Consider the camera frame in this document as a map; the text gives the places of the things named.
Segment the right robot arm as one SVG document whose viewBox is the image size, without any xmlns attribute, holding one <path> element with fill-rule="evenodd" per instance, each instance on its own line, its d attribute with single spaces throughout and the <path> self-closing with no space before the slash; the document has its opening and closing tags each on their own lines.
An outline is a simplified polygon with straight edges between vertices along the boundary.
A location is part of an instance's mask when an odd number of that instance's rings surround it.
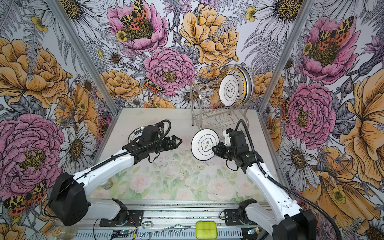
<svg viewBox="0 0 384 240">
<path fill-rule="evenodd" d="M 243 221 L 254 222 L 268 232 L 274 240 L 314 240 L 317 237 L 317 219 L 304 211 L 296 200 L 274 182 L 263 158 L 247 143 L 243 131 L 228 129 L 225 141 L 213 147 L 214 154 L 222 159 L 235 161 L 263 192 L 271 210 L 266 210 L 255 200 L 239 205 Z"/>
</svg>

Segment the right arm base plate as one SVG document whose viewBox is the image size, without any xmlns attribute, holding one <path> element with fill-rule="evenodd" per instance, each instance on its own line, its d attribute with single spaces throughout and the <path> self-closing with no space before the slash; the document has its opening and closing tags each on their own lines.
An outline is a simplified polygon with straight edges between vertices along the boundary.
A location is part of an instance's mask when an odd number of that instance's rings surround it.
<svg viewBox="0 0 384 240">
<path fill-rule="evenodd" d="M 237 209 L 225 209 L 224 221 L 226 226 L 242 226 L 243 223 L 240 220 L 240 214 Z"/>
</svg>

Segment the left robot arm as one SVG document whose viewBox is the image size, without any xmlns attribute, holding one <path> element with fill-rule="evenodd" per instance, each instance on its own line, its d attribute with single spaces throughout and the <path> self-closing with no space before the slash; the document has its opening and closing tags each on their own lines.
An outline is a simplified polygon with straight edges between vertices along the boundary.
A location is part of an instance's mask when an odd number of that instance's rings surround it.
<svg viewBox="0 0 384 240">
<path fill-rule="evenodd" d="M 53 187 L 48 207 L 66 227 L 81 220 L 107 220 L 116 226 L 129 219 L 128 208 L 118 199 L 96 200 L 89 194 L 97 187 L 108 185 L 115 174 L 133 167 L 152 153 L 160 154 L 177 149 L 182 139 L 168 136 L 169 131 L 158 123 L 143 129 L 141 136 L 122 147 L 120 151 L 99 164 L 75 174 L 61 174 Z"/>
</svg>

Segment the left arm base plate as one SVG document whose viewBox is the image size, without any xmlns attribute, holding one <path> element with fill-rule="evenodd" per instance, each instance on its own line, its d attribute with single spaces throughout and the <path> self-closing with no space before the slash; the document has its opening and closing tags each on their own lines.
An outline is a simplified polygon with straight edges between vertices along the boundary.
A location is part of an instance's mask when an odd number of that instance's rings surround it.
<svg viewBox="0 0 384 240">
<path fill-rule="evenodd" d="M 112 219 L 101 219 L 100 227 L 139 227 L 142 224 L 144 216 L 143 210 L 127 210 L 125 212 L 118 213 L 118 215 Z"/>
</svg>

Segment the white plate black emblem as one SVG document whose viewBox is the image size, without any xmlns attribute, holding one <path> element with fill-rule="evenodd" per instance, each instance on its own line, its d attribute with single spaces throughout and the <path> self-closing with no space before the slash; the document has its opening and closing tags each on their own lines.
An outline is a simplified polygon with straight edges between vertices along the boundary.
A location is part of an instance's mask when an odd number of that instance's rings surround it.
<svg viewBox="0 0 384 240">
<path fill-rule="evenodd" d="M 219 143 L 219 135 L 212 129 L 198 131 L 191 142 L 193 156 L 199 161 L 208 161 L 214 157 L 213 147 Z"/>
</svg>

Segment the metal wire dish rack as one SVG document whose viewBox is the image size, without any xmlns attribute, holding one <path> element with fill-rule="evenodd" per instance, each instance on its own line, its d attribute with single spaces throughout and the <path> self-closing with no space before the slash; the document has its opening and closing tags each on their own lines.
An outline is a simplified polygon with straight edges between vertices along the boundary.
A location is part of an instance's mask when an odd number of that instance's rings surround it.
<svg viewBox="0 0 384 240">
<path fill-rule="evenodd" d="M 189 87 L 193 127 L 198 130 L 212 129 L 219 135 L 220 141 L 223 141 L 225 131 L 234 129 L 239 120 L 244 120 L 247 126 L 250 125 L 247 112 L 253 103 L 252 99 L 239 106 L 225 107 L 215 90 L 220 87 L 218 83 L 198 85 L 192 82 Z"/>
</svg>

